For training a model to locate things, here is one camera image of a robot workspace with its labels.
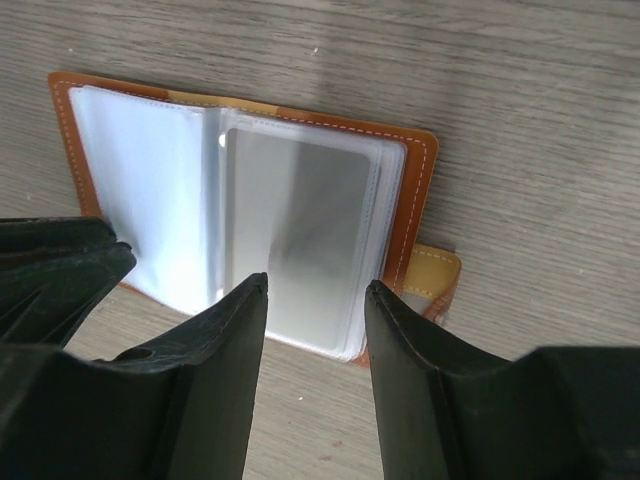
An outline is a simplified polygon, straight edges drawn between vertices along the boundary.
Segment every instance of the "leather strap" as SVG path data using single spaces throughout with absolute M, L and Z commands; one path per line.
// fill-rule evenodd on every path
M 441 324 L 453 301 L 461 271 L 462 262 L 453 253 L 416 243 L 409 259 L 404 292 L 431 300 L 422 316 Z

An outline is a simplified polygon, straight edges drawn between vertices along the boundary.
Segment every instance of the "leather cover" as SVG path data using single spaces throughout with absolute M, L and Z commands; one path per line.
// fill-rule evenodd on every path
M 640 348 L 542 347 L 512 363 L 375 280 L 365 322 L 385 479 L 640 478 Z
M 0 220 L 0 345 L 64 347 L 135 263 L 97 218 Z
M 59 319 L 59 292 L 43 295 Z M 266 319 L 267 276 L 253 274 L 112 361 L 0 343 L 0 478 L 241 480 Z
M 407 149 L 407 158 L 382 280 L 396 295 L 400 295 L 406 286 L 405 278 L 412 258 L 422 260 L 422 264 L 435 264 L 443 267 L 440 270 L 446 270 L 447 273 L 442 279 L 432 278 L 427 281 L 427 284 L 437 284 L 437 288 L 425 286 L 425 282 L 421 280 L 422 274 L 419 273 L 421 268 L 412 269 L 413 281 L 410 287 L 412 293 L 427 296 L 433 300 L 425 312 L 431 320 L 448 309 L 460 271 L 459 260 L 453 256 L 456 260 L 453 261 L 450 258 L 451 254 L 437 249 L 431 249 L 433 252 L 430 257 L 414 251 L 418 226 L 438 153 L 438 141 L 430 132 L 238 98 L 178 92 L 80 73 L 54 72 L 49 75 L 48 80 L 83 215 L 101 216 L 101 213 L 69 101 L 69 89 L 72 87 L 91 85 L 170 103 L 236 108 L 285 121 L 305 123 L 332 130 L 345 130 L 372 137 L 384 137 L 404 143 Z M 430 247 L 425 248 L 428 250 L 418 251 L 426 252 L 430 249 Z M 442 256 L 451 262 L 440 261 L 433 255 Z M 431 293 L 431 296 L 421 293 L 422 291 Z M 368 364 L 366 352 L 360 361 Z

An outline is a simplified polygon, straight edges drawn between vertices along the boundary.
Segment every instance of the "card holder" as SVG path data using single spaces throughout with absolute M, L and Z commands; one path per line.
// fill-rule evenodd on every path
M 373 278 L 431 297 L 433 318 L 448 308 L 455 256 L 434 249 L 450 260 L 438 296 L 404 285 L 428 132 L 80 74 L 49 83 L 83 213 L 136 255 L 130 287 L 193 314 L 265 270 L 267 335 L 339 360 L 363 352 Z

